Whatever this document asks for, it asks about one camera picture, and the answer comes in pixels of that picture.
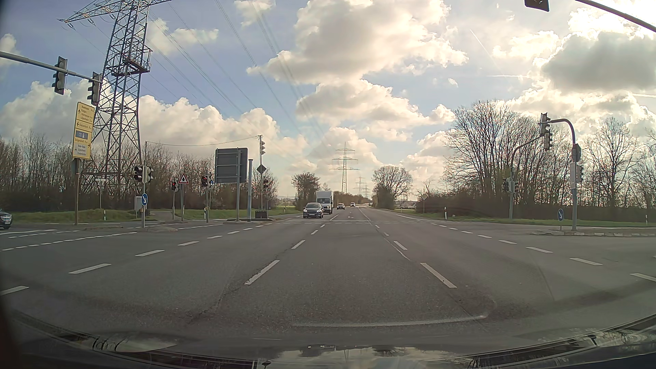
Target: traffic island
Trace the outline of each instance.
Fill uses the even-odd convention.
[[[597,237],[656,237],[656,233],[652,232],[636,232],[636,230],[605,230],[599,232],[599,230],[586,230],[586,231],[574,231],[574,230],[534,230],[531,234],[536,234],[538,236],[597,236]]]

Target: yellow direction sign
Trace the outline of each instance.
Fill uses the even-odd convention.
[[[93,133],[93,117],[96,108],[82,102],[77,103],[75,113],[75,129],[73,130],[73,157],[91,159],[91,139]]]

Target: sign post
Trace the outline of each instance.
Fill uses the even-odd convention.
[[[558,221],[562,222],[565,218],[565,211],[563,209],[558,209]],[[560,230],[563,230],[563,224],[560,223]]]

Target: curb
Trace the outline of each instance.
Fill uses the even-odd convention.
[[[656,233],[574,232],[572,230],[534,230],[538,236],[656,237]]]

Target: blank sign board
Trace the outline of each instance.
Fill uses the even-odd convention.
[[[215,183],[237,183],[237,162],[239,182],[245,183],[248,174],[248,149],[217,148],[215,156]]]

